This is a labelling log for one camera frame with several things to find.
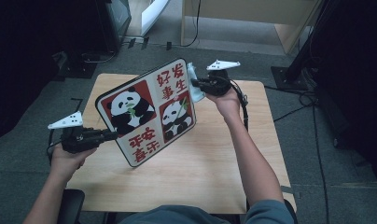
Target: wrist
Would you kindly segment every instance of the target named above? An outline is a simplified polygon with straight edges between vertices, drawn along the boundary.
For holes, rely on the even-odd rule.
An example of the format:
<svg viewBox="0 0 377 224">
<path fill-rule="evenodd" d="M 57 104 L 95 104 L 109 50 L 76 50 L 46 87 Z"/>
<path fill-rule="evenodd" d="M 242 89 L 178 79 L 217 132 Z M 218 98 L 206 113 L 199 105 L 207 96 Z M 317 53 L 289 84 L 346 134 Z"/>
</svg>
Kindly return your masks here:
<svg viewBox="0 0 377 224">
<path fill-rule="evenodd" d="M 69 181 L 69 177 L 65 175 L 60 175 L 57 174 L 56 172 L 50 172 L 48 181 L 51 182 L 55 186 L 60 186 L 60 187 L 66 187 L 67 182 Z"/>
</svg>

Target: tabletop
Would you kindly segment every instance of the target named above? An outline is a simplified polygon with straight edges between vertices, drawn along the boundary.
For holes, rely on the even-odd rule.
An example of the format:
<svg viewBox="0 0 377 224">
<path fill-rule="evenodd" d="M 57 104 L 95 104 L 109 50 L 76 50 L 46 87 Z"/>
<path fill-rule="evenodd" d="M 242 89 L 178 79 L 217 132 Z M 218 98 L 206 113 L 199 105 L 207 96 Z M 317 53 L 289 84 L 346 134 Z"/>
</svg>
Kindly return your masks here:
<svg viewBox="0 0 377 224">
<path fill-rule="evenodd" d="M 96 98 L 134 77 L 99 75 L 83 113 L 84 127 L 105 129 Z M 248 98 L 250 135 L 281 186 L 290 188 L 264 86 L 235 81 Z M 244 214 L 244 190 L 227 125 L 208 99 L 194 108 L 195 126 L 139 167 L 128 164 L 116 142 L 101 144 L 68 183 L 68 188 L 85 192 L 82 210 L 143 212 L 163 204 L 184 204 L 211 214 Z M 284 192 L 284 198 L 296 208 L 291 193 Z"/>
</svg>

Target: person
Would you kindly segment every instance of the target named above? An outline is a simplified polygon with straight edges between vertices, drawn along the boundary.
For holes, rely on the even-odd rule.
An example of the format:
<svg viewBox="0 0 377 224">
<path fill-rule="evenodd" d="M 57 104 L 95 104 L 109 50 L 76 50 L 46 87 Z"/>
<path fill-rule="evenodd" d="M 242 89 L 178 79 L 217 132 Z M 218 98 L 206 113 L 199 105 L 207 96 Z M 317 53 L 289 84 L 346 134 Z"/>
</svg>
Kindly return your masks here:
<svg viewBox="0 0 377 224">
<path fill-rule="evenodd" d="M 206 95 L 216 104 L 230 131 L 238 167 L 250 209 L 245 223 L 294 223 L 286 208 L 279 181 L 269 163 L 262 156 L 247 132 L 240 116 L 240 102 L 230 89 L 223 96 Z M 24 224 L 56 223 L 61 197 L 66 183 L 77 167 L 96 149 L 75 155 L 63 151 L 57 145 L 53 152 L 49 178 L 35 204 L 24 220 Z M 228 223 L 207 214 L 200 208 L 185 205 L 163 205 L 148 212 L 125 217 L 120 224 L 127 223 Z"/>
</svg>

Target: panda illustration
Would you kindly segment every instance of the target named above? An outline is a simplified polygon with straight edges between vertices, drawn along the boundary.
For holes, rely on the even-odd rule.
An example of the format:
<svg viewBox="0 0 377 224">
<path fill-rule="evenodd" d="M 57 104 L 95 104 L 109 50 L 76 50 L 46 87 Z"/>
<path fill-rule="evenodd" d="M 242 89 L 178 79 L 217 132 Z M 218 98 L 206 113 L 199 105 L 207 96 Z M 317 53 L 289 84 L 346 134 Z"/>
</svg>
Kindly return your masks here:
<svg viewBox="0 0 377 224">
<path fill-rule="evenodd" d="M 192 118 L 183 106 L 184 99 L 166 106 L 163 111 L 162 124 L 165 139 L 171 140 L 175 135 L 182 133 L 191 124 Z"/>
<path fill-rule="evenodd" d="M 116 96 L 107 104 L 107 108 L 110 109 L 111 122 L 118 134 L 130 133 L 151 120 L 155 113 L 154 107 L 136 92 L 135 87 Z"/>
</svg>

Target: table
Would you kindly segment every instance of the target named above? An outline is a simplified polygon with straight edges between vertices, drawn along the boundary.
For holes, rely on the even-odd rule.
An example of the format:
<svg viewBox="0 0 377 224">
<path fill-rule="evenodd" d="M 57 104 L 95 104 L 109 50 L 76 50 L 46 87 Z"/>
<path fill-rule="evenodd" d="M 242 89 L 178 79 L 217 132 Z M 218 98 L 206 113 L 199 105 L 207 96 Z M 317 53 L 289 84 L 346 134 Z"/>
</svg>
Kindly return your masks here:
<svg viewBox="0 0 377 224">
<path fill-rule="evenodd" d="M 186 44 L 185 17 L 197 17 L 198 2 L 183 1 L 182 45 Z M 285 53 L 290 53 L 305 27 L 314 23 L 321 3 L 322 0 L 205 0 L 201 3 L 200 17 L 274 23 Z"/>
<path fill-rule="evenodd" d="M 134 77 L 99 75 L 83 113 L 84 126 L 104 129 L 95 99 Z M 263 85 L 236 82 L 248 96 L 249 132 L 281 185 L 290 188 Z M 114 141 L 101 144 L 68 183 L 68 188 L 85 192 L 83 211 L 143 212 L 184 204 L 212 214 L 244 214 L 244 190 L 227 125 L 208 99 L 194 107 L 193 129 L 139 167 L 128 164 Z M 296 207 L 291 193 L 284 197 Z"/>
</svg>

